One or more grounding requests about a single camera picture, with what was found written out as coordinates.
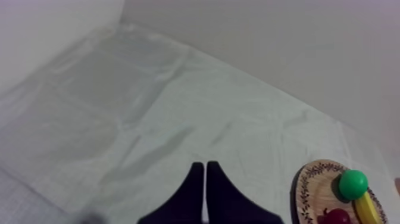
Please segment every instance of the white backdrop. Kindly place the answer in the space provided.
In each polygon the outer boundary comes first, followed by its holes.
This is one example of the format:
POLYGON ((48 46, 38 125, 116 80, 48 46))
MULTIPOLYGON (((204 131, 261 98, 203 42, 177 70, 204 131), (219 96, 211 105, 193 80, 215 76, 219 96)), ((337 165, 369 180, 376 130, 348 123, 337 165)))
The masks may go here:
POLYGON ((123 0, 0 2, 0 92, 93 29, 116 23, 123 0))
POLYGON ((399 9, 392 0, 127 0, 123 15, 377 139, 400 175, 399 9))

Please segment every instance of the banana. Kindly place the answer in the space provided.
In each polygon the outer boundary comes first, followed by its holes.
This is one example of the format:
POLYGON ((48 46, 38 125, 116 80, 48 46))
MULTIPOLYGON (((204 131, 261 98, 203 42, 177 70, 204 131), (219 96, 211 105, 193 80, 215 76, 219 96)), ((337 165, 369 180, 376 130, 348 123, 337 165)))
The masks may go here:
POLYGON ((354 204, 362 224, 382 224, 368 191, 355 200, 354 204))

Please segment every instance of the red apple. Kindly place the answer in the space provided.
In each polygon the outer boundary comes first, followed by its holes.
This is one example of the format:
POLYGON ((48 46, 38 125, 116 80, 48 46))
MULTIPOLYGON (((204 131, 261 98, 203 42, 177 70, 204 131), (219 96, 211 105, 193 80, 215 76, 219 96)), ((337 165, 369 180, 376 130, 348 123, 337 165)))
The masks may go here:
POLYGON ((333 209, 325 215, 323 224, 351 224, 351 221, 347 211, 333 209))

